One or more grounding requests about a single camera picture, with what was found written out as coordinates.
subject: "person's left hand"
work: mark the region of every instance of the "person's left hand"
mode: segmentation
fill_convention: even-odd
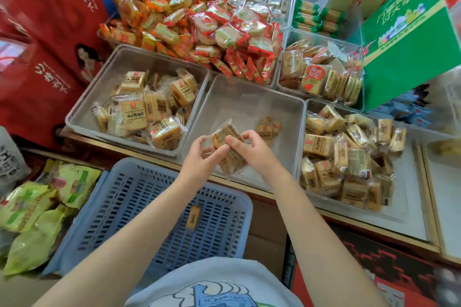
[[[200,136],[195,140],[182,164],[181,172],[177,177],[178,181],[184,182],[188,189],[196,192],[208,180],[214,167],[230,151],[229,145],[219,147],[216,151],[213,146],[202,148],[201,144],[206,136]]]

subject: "blue plastic basket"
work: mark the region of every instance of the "blue plastic basket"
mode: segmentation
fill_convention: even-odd
[[[58,271],[65,275],[170,186],[178,173],[137,158],[114,165],[102,186],[81,210],[61,244]],[[200,205],[194,232],[186,230],[190,208]],[[150,263],[152,283],[187,263],[212,256],[243,256],[253,213],[243,192],[207,182],[181,214],[174,230]]]

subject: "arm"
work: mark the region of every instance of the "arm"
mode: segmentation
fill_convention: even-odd
[[[229,146],[202,158],[199,137],[177,179],[119,232],[85,258],[34,307],[123,306],[187,204]]]
[[[226,142],[272,188],[314,305],[385,307],[363,269],[261,137],[253,130],[244,132],[242,137],[249,138],[252,146],[232,136],[227,136]]]

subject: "person's right hand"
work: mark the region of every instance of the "person's right hand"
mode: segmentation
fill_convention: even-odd
[[[250,139],[251,146],[230,135],[226,136],[225,140],[231,148],[245,158],[248,164],[261,175],[263,179],[268,180],[269,176],[274,175],[277,169],[283,168],[269,146],[256,131],[245,131],[242,134],[242,138],[244,140]]]

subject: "hand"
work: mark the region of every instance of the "hand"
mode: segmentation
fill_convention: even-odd
[[[277,173],[277,169],[283,169],[279,160],[256,131],[245,131],[242,134],[242,138],[244,140],[250,139],[251,146],[237,140],[233,136],[226,136],[226,143],[245,158],[248,164],[250,164],[266,182],[271,175]]]
[[[182,164],[178,181],[185,182],[188,188],[197,191],[208,180],[214,167],[228,154],[230,147],[225,144],[217,150],[213,146],[202,148],[206,136],[195,140]]]

